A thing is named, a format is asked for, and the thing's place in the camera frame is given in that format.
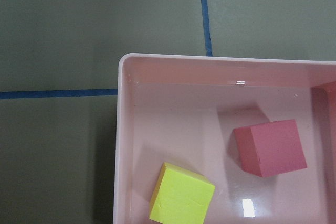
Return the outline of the yellow foam block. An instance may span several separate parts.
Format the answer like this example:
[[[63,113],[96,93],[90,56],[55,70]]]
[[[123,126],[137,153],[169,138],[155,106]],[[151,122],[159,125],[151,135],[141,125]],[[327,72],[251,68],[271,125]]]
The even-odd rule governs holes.
[[[205,176],[164,162],[149,203],[149,219],[204,223],[214,191],[215,185]]]

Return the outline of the pink red foam block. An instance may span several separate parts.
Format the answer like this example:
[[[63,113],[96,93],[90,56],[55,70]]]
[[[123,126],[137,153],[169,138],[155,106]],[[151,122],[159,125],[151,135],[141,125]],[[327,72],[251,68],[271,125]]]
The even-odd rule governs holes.
[[[273,121],[233,130],[243,171],[270,177],[307,168],[295,120]]]

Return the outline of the pink plastic bin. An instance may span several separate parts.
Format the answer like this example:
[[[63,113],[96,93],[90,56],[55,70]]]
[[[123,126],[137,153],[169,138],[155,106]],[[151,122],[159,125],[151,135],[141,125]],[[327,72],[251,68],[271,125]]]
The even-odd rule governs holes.
[[[335,63],[127,54],[118,69],[114,223],[149,223],[169,162],[216,187],[206,223],[335,223]],[[233,130],[294,119],[308,167],[261,178]]]

